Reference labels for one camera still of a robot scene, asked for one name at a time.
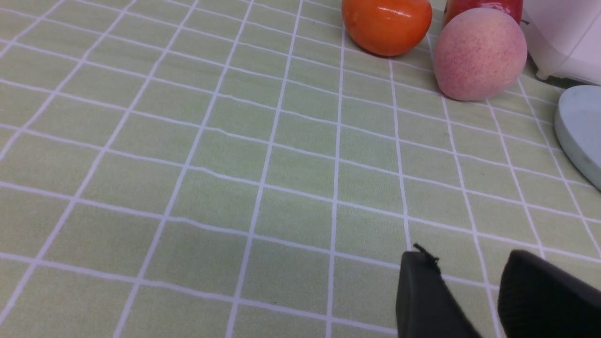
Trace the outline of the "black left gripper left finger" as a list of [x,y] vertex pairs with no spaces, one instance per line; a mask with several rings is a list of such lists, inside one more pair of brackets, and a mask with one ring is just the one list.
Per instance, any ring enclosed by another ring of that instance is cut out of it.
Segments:
[[396,297],[400,338],[480,338],[449,290],[434,256],[420,244],[401,256]]

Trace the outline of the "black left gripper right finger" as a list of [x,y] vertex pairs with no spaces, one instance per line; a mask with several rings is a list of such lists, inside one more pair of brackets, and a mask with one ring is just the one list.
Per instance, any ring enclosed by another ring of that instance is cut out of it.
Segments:
[[599,289],[526,250],[509,254],[497,308],[508,338],[601,335]]

